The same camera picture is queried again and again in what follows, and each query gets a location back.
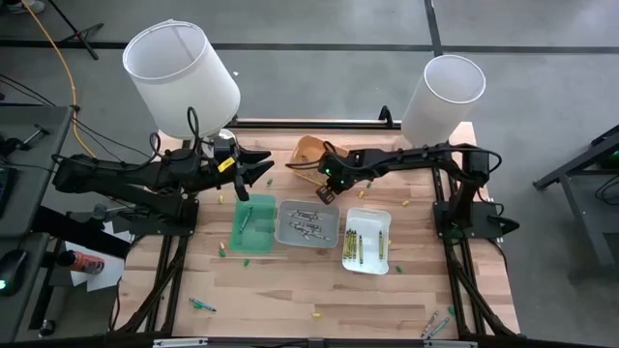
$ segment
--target gray floor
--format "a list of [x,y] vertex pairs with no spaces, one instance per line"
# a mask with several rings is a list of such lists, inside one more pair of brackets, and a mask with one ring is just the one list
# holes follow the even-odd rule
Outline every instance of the gray floor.
[[[174,17],[202,26],[215,43],[429,44],[422,0],[59,3],[79,26],[104,21],[101,40],[126,41],[144,27]],[[434,6],[443,44],[619,44],[619,3],[612,0],[434,0]],[[69,34],[56,13],[42,19],[55,37]],[[0,37],[40,39],[41,34],[27,16],[3,15]],[[123,71],[121,51],[99,50],[98,62],[85,51],[64,54],[83,106],[82,121],[146,151],[146,136],[155,125]],[[294,51],[221,51],[220,56],[239,73],[234,78],[243,96],[241,117],[349,119],[373,119],[383,104],[401,115],[431,58],[430,53]],[[593,261],[590,247],[574,227],[562,190],[537,192],[531,187],[533,180],[618,123],[619,57],[466,56],[487,77],[486,94],[471,115],[478,143],[505,160],[491,178],[490,191],[506,204],[506,216],[521,223],[506,238],[505,250],[522,332],[541,339],[619,345],[619,286],[568,282],[569,271]],[[0,48],[0,72],[58,103],[70,101],[67,78],[52,50]],[[3,86],[0,92],[12,101],[26,101]],[[110,148],[127,160],[140,160]],[[70,136],[63,152],[80,151]],[[53,189],[45,197],[45,204],[58,210],[83,210],[99,201],[96,195]]]

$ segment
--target white lampshade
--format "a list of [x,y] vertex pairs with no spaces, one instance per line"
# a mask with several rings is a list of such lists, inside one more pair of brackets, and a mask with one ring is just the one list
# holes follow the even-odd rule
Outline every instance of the white lampshade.
[[200,136],[216,134],[236,114],[241,93],[198,26],[168,20],[135,36],[123,65],[161,131],[193,139],[187,108],[198,116]]
[[414,147],[447,141],[485,89],[484,73],[470,60],[455,55],[432,59],[402,117],[404,138]]

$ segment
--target green container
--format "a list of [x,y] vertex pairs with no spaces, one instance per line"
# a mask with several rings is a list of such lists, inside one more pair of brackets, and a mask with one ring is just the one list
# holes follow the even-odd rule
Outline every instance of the green container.
[[[250,214],[245,228],[241,226]],[[269,194],[250,194],[250,200],[236,201],[230,248],[244,253],[268,253],[273,248],[276,200]]]

